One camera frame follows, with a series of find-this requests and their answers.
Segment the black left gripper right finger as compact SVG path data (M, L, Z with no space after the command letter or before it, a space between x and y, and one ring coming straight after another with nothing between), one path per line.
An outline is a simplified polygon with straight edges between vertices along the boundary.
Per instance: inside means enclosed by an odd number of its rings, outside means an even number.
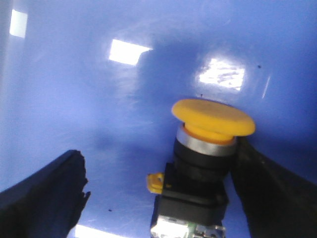
M317 186L237 142L231 169L234 187L252 238L315 238Z

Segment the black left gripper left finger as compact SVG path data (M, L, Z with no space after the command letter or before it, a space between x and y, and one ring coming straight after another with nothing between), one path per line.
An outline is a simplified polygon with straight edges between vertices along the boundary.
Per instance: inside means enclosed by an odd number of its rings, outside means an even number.
M65 238L78 223L91 195L85 158L68 150L0 193L2 238Z

